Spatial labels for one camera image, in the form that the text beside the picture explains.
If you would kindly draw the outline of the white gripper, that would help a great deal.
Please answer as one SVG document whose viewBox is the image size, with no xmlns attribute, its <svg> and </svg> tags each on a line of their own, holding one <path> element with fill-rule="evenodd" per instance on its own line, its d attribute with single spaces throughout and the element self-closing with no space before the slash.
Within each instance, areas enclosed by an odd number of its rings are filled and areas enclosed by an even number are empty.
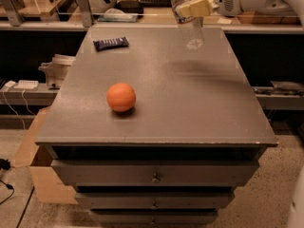
<svg viewBox="0 0 304 228">
<path fill-rule="evenodd" d="M 241 13 L 239 0 L 191 0 L 177 5 L 175 11 L 180 17 L 204 17 L 211 15 L 215 9 L 224 16 Z"/>
</svg>

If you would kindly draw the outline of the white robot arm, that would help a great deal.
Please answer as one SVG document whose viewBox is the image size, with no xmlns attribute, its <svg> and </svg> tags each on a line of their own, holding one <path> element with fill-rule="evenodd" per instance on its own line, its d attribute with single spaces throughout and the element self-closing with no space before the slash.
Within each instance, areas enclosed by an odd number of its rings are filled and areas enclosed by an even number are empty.
<svg viewBox="0 0 304 228">
<path fill-rule="evenodd" d="M 202 46 L 201 20 L 210 15 L 237 16 L 245 11 L 258 11 L 262 15 L 296 16 L 304 26 L 304 0 L 171 0 L 171 3 L 189 50 Z"/>
</svg>

